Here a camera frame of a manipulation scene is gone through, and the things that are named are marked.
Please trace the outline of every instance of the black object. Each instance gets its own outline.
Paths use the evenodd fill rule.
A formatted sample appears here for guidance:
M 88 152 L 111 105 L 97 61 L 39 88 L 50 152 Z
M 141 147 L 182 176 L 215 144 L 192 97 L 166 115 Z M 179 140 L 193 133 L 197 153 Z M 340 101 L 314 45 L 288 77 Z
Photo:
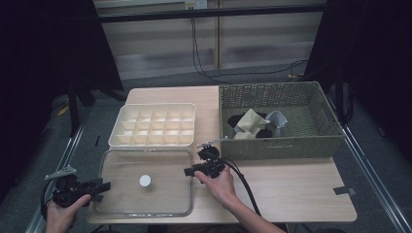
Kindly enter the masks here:
M 224 169 L 224 163 L 220 159 L 219 150 L 212 146 L 206 146 L 199 153 L 199 157 L 206 160 L 204 163 L 198 163 L 192 165 L 190 168 L 185 169 L 185 175 L 194 177 L 195 171 L 200 171 L 206 176 L 216 178 Z
M 42 196 L 40 198 L 40 208 L 42 216 L 47 220 L 47 203 L 45 202 L 46 189 L 49 187 L 50 180 L 43 188 Z M 52 201 L 62 208 L 67 208 L 75 203 L 82 196 L 89 194 L 90 201 L 101 202 L 103 196 L 100 193 L 111 189 L 111 183 L 103 183 L 103 179 L 95 179 L 88 182 L 78 182 L 76 175 L 68 175 L 57 178 L 55 184 L 55 191 L 52 193 Z

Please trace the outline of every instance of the transparent tray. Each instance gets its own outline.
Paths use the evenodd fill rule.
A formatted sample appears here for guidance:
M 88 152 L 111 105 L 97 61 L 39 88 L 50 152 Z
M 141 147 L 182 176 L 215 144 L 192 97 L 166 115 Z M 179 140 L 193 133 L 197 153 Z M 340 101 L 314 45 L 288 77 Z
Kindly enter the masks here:
M 110 147 L 170 148 L 193 143 L 193 104 L 125 105 L 109 139 Z
M 108 150 L 100 170 L 111 190 L 93 204 L 97 216 L 187 216 L 192 208 L 192 178 L 184 169 L 192 165 L 187 150 Z

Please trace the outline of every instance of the human hand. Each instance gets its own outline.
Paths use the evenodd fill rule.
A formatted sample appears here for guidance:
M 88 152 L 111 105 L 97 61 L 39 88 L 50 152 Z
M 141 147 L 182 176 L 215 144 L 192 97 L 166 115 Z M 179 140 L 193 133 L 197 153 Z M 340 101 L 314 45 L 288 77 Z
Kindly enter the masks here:
M 225 166 L 221 174 L 214 179 L 207 177 L 200 171 L 194 172 L 194 175 L 207 186 L 215 199 L 226 209 L 230 204 L 240 201 L 236 195 L 233 176 L 230 174 L 230 168 L 228 166 Z
M 67 232 L 70 226 L 77 220 L 77 211 L 84 206 L 89 200 L 90 195 L 84 195 L 79 198 L 73 205 L 62 208 L 50 201 L 48 204 L 48 220 L 46 222 L 46 232 L 60 233 Z

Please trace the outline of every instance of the person's left hand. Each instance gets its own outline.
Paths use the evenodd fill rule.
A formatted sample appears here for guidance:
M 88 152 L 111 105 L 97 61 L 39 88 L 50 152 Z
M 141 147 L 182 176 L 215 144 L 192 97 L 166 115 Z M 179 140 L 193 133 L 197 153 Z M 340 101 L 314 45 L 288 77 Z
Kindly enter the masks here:
M 67 232 L 70 226 L 77 220 L 77 211 L 90 200 L 90 195 L 85 195 L 77 200 L 73 205 L 62 208 L 50 201 L 48 204 L 48 220 L 46 222 L 46 232 L 60 233 Z

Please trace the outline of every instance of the person's right hand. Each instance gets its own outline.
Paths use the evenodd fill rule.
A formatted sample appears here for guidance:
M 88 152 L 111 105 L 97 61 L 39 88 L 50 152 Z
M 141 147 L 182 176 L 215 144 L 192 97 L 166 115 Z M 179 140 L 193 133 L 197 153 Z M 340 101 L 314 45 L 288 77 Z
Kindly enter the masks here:
M 240 201 L 236 195 L 233 176 L 230 174 L 228 166 L 225 166 L 221 174 L 214 179 L 207 177 L 200 171 L 194 172 L 194 175 L 207 186 L 216 200 L 222 203 L 225 208 L 233 202 Z

